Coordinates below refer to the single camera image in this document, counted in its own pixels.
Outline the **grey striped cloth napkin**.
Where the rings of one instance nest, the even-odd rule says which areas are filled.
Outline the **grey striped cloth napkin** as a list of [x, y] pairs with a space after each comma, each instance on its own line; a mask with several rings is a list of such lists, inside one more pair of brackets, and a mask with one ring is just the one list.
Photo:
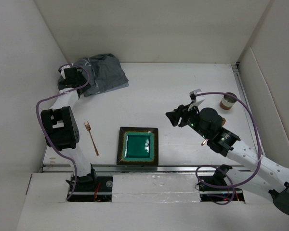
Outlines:
[[78, 71], [85, 77], [88, 84], [78, 89], [78, 95], [89, 97], [92, 95], [118, 90], [129, 85], [119, 59], [114, 55], [99, 54], [90, 58], [82, 58], [73, 65], [65, 65], [59, 68], [61, 76], [58, 79], [58, 89], [63, 90], [62, 81], [65, 78], [63, 70], [65, 68], [77, 67]]

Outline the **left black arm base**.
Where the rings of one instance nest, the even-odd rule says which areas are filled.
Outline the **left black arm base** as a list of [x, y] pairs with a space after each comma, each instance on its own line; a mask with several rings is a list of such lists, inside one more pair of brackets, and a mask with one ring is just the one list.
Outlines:
[[111, 202], [112, 201], [112, 176], [97, 176], [94, 168], [86, 176], [75, 176], [66, 180], [69, 185], [67, 201], [69, 202]]

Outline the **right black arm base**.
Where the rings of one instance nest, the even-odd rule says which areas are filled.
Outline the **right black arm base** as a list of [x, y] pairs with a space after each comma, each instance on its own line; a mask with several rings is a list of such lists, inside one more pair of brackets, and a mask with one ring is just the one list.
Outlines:
[[213, 202], [218, 205], [227, 205], [230, 202], [244, 202], [243, 191], [239, 188], [221, 189], [221, 186], [229, 186], [228, 179], [224, 173], [228, 174], [233, 170], [231, 166], [221, 165], [215, 169], [211, 176], [199, 176], [195, 189], [200, 192], [202, 202]]

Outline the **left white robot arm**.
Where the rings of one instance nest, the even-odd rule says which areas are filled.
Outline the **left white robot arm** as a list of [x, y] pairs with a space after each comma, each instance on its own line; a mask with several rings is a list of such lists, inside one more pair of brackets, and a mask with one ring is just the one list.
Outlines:
[[80, 133], [72, 112], [76, 101], [89, 86], [90, 75], [76, 64], [63, 65], [59, 72], [63, 77], [59, 93], [37, 103], [37, 119], [47, 145], [74, 170], [73, 177], [67, 180], [71, 191], [94, 191], [99, 182], [92, 164], [78, 145]]

